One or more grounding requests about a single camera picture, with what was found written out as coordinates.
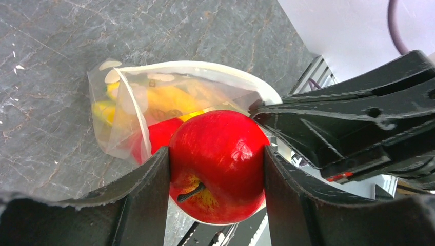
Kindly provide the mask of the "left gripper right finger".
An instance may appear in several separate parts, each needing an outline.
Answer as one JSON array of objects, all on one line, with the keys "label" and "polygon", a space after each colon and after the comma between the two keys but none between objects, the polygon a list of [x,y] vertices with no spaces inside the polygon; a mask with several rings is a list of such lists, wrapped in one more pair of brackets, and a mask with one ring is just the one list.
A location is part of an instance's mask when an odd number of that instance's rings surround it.
[{"label": "left gripper right finger", "polygon": [[434,196],[375,201],[330,186],[264,150],[272,245],[434,245]]}]

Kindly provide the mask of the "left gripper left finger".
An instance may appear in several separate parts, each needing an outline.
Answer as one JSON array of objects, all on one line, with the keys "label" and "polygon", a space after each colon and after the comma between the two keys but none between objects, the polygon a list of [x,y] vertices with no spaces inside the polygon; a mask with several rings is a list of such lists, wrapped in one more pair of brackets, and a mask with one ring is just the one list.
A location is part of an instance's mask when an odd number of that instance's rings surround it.
[{"label": "left gripper left finger", "polygon": [[80,199],[1,192],[1,245],[163,245],[168,148]]}]

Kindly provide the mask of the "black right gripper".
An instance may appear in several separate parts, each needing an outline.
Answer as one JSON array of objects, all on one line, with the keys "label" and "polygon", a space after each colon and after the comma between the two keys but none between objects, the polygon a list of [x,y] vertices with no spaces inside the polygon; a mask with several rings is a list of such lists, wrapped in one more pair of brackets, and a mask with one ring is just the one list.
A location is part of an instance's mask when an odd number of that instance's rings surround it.
[{"label": "black right gripper", "polygon": [[323,178],[345,183],[390,174],[434,189],[434,65],[421,51],[282,101],[254,103],[249,113]]}]

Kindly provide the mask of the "red apple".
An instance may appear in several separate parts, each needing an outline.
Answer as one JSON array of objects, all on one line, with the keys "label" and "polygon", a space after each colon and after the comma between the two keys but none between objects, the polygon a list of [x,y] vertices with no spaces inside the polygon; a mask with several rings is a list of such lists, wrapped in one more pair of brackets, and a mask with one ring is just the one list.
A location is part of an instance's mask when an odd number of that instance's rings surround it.
[{"label": "red apple", "polygon": [[[176,130],[183,124],[183,121],[179,118],[169,119],[158,124],[154,124],[148,127],[149,140],[151,143],[151,155],[154,154],[160,147],[167,146]],[[141,144],[143,138],[141,132],[135,133],[130,138],[131,154],[134,157],[138,165],[142,165],[147,157],[142,154]]]},{"label": "red apple", "polygon": [[248,219],[265,200],[267,145],[258,124],[240,112],[215,110],[187,120],[169,144],[170,197],[206,224]]}]

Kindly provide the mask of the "clear polka dot zip bag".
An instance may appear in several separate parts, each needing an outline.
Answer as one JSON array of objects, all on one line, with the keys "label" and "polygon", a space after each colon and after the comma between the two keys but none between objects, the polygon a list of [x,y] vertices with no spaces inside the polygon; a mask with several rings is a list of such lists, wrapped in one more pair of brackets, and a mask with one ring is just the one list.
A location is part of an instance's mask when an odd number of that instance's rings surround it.
[{"label": "clear polka dot zip bag", "polygon": [[135,133],[142,134],[141,151],[147,157],[146,161],[160,148],[169,148],[169,145],[160,147],[151,155],[148,130],[151,125],[144,117],[148,103],[138,103],[140,91],[133,89],[132,84],[142,87],[143,96],[148,88],[175,86],[196,100],[207,101],[213,106],[228,103],[228,106],[216,110],[236,111],[248,117],[249,107],[254,103],[275,105],[282,102],[277,91],[260,78],[236,68],[204,61],[180,60],[129,67],[120,61],[108,59],[88,72],[88,80],[91,112],[93,103],[109,100],[106,85],[121,82],[112,126],[92,113],[94,132],[105,153],[136,164],[129,143]]}]

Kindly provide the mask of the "yellow banana bunch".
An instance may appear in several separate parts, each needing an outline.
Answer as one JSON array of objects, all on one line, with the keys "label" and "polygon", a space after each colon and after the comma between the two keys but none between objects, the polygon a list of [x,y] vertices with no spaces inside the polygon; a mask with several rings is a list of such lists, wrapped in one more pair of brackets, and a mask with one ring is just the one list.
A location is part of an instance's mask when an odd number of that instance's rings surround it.
[{"label": "yellow banana bunch", "polygon": [[[92,104],[92,113],[97,119],[112,126],[115,111],[118,89],[121,82],[117,81],[106,85],[106,95],[109,100],[97,101]],[[196,100],[192,95],[175,86],[164,86],[158,88],[145,89],[145,96],[142,95],[142,87],[137,84],[131,85],[133,89],[139,89],[137,96],[138,103],[148,103],[148,108],[144,111],[144,117],[150,125],[157,124],[172,118],[178,118],[183,122],[216,110],[218,107],[228,106],[228,103],[211,105],[204,100]]]}]

